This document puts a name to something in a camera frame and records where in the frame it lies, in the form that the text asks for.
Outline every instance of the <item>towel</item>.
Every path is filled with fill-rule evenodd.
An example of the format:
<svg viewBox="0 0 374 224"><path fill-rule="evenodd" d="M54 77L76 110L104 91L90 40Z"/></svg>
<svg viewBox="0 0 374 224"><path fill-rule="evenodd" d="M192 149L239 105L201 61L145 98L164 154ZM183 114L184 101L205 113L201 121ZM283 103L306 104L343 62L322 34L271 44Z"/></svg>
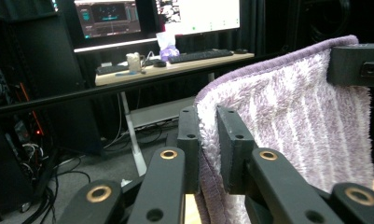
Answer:
<svg viewBox="0 0 374 224"><path fill-rule="evenodd" d="M329 39L225 74L199 92L201 192L195 198L202 223L250 223L244 196L223 188L218 105L237 111L259 147L283 153L318 189L331 192L339 182L372 187L369 89L326 82L331 48L357 43L353 35Z"/></svg>

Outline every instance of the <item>monitor screen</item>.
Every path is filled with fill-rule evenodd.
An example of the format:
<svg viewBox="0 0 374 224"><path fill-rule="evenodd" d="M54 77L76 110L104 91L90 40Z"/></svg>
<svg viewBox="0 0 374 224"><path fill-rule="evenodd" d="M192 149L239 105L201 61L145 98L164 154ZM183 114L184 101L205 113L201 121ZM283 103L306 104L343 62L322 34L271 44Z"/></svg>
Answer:
<svg viewBox="0 0 374 224"><path fill-rule="evenodd" d="M156 41L155 0L52 0L61 12L74 52Z"/></svg>
<svg viewBox="0 0 374 224"><path fill-rule="evenodd" d="M240 27L240 0L156 0L161 31L190 35Z"/></svg>
<svg viewBox="0 0 374 224"><path fill-rule="evenodd" d="M76 0L85 38L141 32L134 0Z"/></svg>

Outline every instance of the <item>black plastic bracket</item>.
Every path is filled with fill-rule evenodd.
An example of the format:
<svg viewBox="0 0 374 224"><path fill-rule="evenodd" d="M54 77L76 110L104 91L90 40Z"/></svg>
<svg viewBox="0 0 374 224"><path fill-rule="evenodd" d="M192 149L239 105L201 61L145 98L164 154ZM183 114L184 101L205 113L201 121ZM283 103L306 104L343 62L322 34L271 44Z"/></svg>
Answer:
<svg viewBox="0 0 374 224"><path fill-rule="evenodd" d="M76 193L64 209L59 223L118 223L124 211L125 203L120 184L110 180L97 180Z"/></svg>
<svg viewBox="0 0 374 224"><path fill-rule="evenodd" d="M240 116L219 106L221 175L245 195L252 223L374 223L374 191L352 183L328 194L310 186L280 152L258 147Z"/></svg>
<svg viewBox="0 0 374 224"><path fill-rule="evenodd" d="M199 160L201 156L201 140L199 120L196 108L188 106L180 111L178 119L177 147L186 154L186 187L185 193L199 191Z"/></svg>
<svg viewBox="0 0 374 224"><path fill-rule="evenodd" d="M128 223L183 223L184 171L183 150L164 147L155 151Z"/></svg>
<svg viewBox="0 0 374 224"><path fill-rule="evenodd" d="M216 110L219 144L221 146L221 175L224 188L230 194L244 194L245 163L257 147L253 135L237 112L224 106Z"/></svg>
<svg viewBox="0 0 374 224"><path fill-rule="evenodd" d="M374 87L374 44L332 48L326 79L334 85Z"/></svg>

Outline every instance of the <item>desk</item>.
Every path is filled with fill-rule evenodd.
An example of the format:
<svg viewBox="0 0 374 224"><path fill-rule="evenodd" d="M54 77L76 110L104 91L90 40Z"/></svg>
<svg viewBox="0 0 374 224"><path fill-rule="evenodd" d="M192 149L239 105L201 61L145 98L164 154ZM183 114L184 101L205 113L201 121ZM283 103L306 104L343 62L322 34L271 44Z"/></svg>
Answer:
<svg viewBox="0 0 374 224"><path fill-rule="evenodd" d="M195 62L188 62L188 63L176 63L170 64L167 63L166 67L157 68L154 66L148 66L145 68L146 74L135 74L135 75L127 75L129 71L123 71L117 74L122 74L121 76L116 76L116 73L108 74L108 75L101 75L96 76L96 86L103 86L107 84L115 84L121 82L128 82L128 81L144 81L145 79L149 80L152 77L164 77L167 76L168 78L176 77L177 74L186 73L186 72L193 72L198 71L202 68L214 67L219 64L223 63L235 63L239 61L243 61L246 59L251 59L254 57L254 54L246 53L246 54L234 54L228 57L221 57L221 58L214 58L214 59L206 59L206 60L199 60ZM214 74L209 73L209 80L214 80ZM130 111L128 101L126 98L125 91L121 93L122 103L125 110L125 117L128 124L129 134L132 140L132 153L134 157L134 161L137 166L137 171L139 175L144 175L146 172L146 165L141 153L141 150L137 143L137 138L134 132L134 128L147 124L149 121L146 118L150 118L151 121L161 121L164 119L171 119L178 117L180 110L186 106L192 105L194 98L187 98L182 99L172 103L166 103L161 105L150 106L148 108L139 109L136 111Z"/></svg>

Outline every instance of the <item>floor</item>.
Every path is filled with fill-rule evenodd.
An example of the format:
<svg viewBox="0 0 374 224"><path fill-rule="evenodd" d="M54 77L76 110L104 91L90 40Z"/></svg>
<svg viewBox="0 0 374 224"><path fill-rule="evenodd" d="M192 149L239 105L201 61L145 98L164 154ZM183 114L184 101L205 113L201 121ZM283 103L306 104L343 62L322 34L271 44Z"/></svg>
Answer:
<svg viewBox="0 0 374 224"><path fill-rule="evenodd" d="M168 134L174 133L177 133L176 120L137 132L139 146L143 152L147 166L155 150L165 146ZM55 223L55 219L59 220L73 196L89 183L87 175L90 181L106 179L113 180L119 184L122 180L133 180L138 177L132 157L131 143L127 134L105 150L107 151L106 158L79 155L59 167L58 174L65 173L58 176L59 193L54 204L55 216L50 211L44 222L42 222L44 217L42 215L33 223ZM49 185L52 189L55 189L55 181L53 179L49 182ZM187 195L186 201L186 223L201 223L193 195ZM6 214L4 215L5 220L0 222L0 224L23 223L38 207L39 204L34 204L25 213L16 211Z"/></svg>

